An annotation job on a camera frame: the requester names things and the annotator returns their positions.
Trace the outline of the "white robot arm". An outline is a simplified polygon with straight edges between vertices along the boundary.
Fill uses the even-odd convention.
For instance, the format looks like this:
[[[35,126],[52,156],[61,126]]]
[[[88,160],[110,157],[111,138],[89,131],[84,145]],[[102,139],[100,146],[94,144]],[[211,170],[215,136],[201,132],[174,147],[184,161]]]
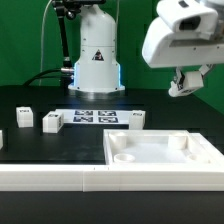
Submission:
[[[160,0],[147,30],[142,56],[151,68],[176,71],[169,95],[187,96],[224,63],[224,0]],[[93,98],[125,89],[116,61],[116,23],[98,5],[81,9],[80,58],[69,88]]]

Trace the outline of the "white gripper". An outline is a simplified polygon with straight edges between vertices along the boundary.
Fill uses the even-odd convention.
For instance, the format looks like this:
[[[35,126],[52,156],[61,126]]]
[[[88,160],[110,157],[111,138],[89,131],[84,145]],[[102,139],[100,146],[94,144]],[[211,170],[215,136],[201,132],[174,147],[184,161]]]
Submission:
[[[204,79],[214,64],[224,63],[224,40],[199,39],[190,32],[174,33],[161,18],[156,18],[148,28],[142,56],[151,68],[176,67],[173,82],[182,90],[185,75],[180,67],[202,65],[199,72]]]

